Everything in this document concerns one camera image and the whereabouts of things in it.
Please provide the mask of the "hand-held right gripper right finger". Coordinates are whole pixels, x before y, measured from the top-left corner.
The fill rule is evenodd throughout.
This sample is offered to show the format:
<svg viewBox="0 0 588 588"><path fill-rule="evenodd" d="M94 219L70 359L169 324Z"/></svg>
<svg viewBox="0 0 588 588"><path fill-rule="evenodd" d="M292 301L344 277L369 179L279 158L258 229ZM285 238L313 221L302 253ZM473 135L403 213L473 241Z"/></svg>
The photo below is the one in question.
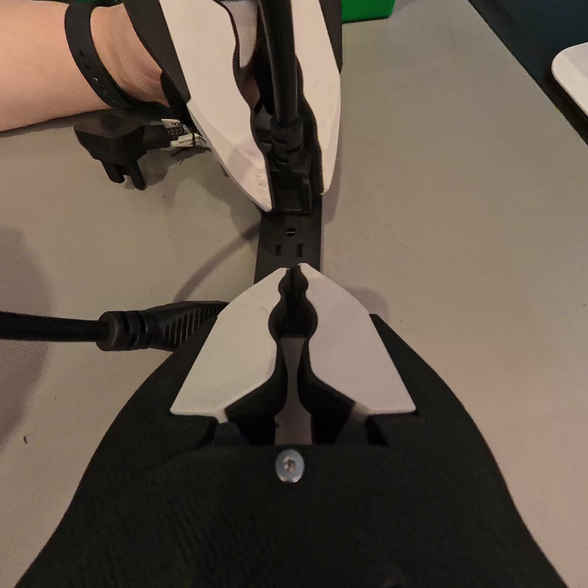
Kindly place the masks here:
<svg viewBox="0 0 588 588"><path fill-rule="evenodd" d="M299 399L311 416L312 438L334 444L349 422L418 414L368 310L307 263L296 269L305 343Z"/></svg>

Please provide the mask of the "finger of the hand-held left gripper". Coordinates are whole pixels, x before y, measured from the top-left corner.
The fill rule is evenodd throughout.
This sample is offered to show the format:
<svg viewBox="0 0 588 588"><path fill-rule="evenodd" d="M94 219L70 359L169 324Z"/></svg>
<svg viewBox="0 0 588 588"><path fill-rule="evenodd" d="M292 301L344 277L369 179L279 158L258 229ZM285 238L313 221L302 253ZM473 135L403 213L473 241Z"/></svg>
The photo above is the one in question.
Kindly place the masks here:
<svg viewBox="0 0 588 588"><path fill-rule="evenodd" d="M237 24L245 25L246 56L256 41L256 9L228 3L161 1L189 99L187 110L224 171L261 210L272 210L266 159L252 130L252 108L239 88Z"/></svg>
<svg viewBox="0 0 588 588"><path fill-rule="evenodd" d="M294 1L293 34L311 178L323 195L334 177L341 125L341 1Z"/></svg>

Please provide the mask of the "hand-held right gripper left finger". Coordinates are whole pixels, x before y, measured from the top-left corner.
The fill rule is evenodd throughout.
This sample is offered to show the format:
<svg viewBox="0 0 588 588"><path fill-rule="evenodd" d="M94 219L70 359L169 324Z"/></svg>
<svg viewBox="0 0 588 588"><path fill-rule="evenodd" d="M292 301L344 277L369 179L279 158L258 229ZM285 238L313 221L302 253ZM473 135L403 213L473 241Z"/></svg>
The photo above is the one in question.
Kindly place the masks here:
<svg viewBox="0 0 588 588"><path fill-rule="evenodd" d="M217 316L170 408L234 424L253 445L273 445L288 394L281 327L288 270L256 283Z"/></svg>

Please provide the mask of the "black power strip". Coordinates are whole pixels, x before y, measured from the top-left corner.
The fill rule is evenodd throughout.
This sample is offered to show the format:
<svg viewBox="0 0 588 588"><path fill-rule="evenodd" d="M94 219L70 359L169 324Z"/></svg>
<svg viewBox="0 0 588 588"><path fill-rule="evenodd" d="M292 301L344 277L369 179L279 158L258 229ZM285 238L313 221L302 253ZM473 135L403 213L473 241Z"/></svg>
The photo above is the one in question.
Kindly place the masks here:
<svg viewBox="0 0 588 588"><path fill-rule="evenodd" d="M280 268L306 263L321 270L322 197L309 215L262 212L254 283Z"/></svg>

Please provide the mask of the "person's left forearm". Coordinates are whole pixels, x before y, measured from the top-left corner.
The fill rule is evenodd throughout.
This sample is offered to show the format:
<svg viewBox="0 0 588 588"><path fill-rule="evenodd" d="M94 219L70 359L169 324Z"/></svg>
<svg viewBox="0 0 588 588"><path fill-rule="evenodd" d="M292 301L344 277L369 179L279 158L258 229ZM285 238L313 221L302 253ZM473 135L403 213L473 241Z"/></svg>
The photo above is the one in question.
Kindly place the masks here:
<svg viewBox="0 0 588 588"><path fill-rule="evenodd" d="M79 70L60 2L1 1L1 132L107 109Z"/></svg>

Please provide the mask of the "black three-prong plug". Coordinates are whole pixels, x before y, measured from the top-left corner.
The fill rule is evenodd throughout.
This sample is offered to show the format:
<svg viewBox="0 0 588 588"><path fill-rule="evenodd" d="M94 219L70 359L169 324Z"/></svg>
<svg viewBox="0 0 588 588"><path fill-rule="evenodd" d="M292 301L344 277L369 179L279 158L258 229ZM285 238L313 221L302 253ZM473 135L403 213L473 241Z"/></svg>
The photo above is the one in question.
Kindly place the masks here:
<svg viewBox="0 0 588 588"><path fill-rule="evenodd" d="M146 189L139 160L151 151L209 151L198 130L178 119L141 119L119 112L101 112L74 126L80 145L102 164L111 182L130 180L134 188Z"/></svg>

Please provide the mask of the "black wrist band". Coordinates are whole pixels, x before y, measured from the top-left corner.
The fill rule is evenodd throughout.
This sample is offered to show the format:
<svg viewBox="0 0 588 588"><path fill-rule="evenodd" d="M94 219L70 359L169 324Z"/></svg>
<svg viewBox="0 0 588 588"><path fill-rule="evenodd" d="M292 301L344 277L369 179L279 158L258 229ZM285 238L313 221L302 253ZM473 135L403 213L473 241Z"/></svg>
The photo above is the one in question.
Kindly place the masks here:
<svg viewBox="0 0 588 588"><path fill-rule="evenodd" d="M102 1L72 1L64 17L65 37L78 70L96 96L108 107L131 110L139 106L116 83L102 63L91 32L92 12L96 8L107 8Z"/></svg>

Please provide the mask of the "green plastic bin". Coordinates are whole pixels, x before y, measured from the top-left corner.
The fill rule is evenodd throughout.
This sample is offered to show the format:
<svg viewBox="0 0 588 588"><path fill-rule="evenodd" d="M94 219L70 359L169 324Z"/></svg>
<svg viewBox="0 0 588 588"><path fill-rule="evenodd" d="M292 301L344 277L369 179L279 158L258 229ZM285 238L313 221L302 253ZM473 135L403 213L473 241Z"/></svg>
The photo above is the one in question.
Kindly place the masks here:
<svg viewBox="0 0 588 588"><path fill-rule="evenodd" d="M389 18L396 1L341 1L344 24Z"/></svg>

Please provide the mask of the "white document holder stand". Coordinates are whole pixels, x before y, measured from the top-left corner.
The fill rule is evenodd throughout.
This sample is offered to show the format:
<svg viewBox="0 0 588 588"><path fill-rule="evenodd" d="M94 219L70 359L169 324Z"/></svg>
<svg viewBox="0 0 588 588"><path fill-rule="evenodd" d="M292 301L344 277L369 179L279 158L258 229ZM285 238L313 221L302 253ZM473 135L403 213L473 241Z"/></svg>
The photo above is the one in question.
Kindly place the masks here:
<svg viewBox="0 0 588 588"><path fill-rule="evenodd" d="M587 42L560 51L551 71L558 85L587 115Z"/></svg>

